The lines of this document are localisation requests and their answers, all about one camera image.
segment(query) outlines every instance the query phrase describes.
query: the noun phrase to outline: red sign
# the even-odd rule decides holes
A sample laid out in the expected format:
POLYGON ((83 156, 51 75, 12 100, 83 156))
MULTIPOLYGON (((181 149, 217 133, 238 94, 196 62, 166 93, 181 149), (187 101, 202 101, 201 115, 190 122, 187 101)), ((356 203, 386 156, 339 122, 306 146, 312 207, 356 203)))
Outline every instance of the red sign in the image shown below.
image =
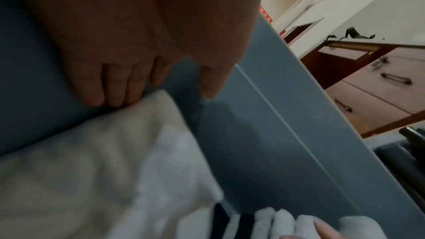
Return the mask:
POLYGON ((264 10, 263 6, 261 6, 261 5, 260 5, 260 11, 266 17, 266 19, 269 21, 269 23, 273 22, 272 18, 267 14, 267 12, 264 10))

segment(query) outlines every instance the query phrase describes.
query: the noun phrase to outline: drawer handle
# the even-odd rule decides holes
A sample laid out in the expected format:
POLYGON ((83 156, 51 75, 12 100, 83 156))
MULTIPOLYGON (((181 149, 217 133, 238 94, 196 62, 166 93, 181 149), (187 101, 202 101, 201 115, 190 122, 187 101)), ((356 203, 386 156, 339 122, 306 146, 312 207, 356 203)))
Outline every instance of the drawer handle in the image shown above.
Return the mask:
POLYGON ((334 99, 335 103, 341 107, 343 107, 346 111, 353 113, 353 109, 349 106, 347 106, 346 104, 344 104, 343 102, 339 101, 338 99, 334 99))
POLYGON ((406 85, 411 85, 412 84, 412 80, 409 79, 408 77, 400 77, 400 76, 396 76, 396 75, 392 75, 392 74, 388 74, 388 73, 381 73, 381 76, 383 78, 388 79, 388 80, 392 80, 392 81, 396 81, 396 82, 401 82, 401 83, 404 83, 406 85))
POLYGON ((371 66, 379 66, 380 64, 387 64, 388 61, 388 57, 381 57, 379 58, 376 62, 374 62, 373 64, 371 64, 371 66))

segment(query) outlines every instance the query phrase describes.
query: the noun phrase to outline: hand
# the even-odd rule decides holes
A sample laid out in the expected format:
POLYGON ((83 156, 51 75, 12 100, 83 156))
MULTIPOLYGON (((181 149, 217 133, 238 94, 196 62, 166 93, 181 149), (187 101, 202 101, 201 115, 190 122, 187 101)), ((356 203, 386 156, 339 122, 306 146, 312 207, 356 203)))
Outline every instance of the hand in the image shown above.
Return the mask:
POLYGON ((260 0, 26 0, 87 104, 136 102, 190 55, 213 98, 243 56, 260 0))

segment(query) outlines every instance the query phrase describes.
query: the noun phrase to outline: metal handle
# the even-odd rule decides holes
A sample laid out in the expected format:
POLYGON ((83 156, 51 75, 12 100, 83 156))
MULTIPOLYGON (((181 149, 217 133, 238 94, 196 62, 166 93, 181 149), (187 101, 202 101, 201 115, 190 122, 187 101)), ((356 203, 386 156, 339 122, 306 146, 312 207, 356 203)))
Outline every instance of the metal handle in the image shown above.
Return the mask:
POLYGON ((343 102, 339 101, 338 99, 334 99, 335 103, 341 107, 343 107, 346 111, 353 113, 353 109, 349 106, 347 106, 346 104, 344 104, 343 102))
POLYGON ((408 77, 400 77, 400 76, 396 76, 396 75, 388 74, 388 73, 381 73, 381 76, 383 78, 387 79, 387 80, 401 82, 401 83, 404 83, 406 85, 412 84, 412 80, 409 79, 408 77))
POLYGON ((383 57, 379 58, 376 62, 371 64, 371 66, 379 66, 380 64, 387 64, 388 62, 389 62, 388 57, 383 56, 383 57))

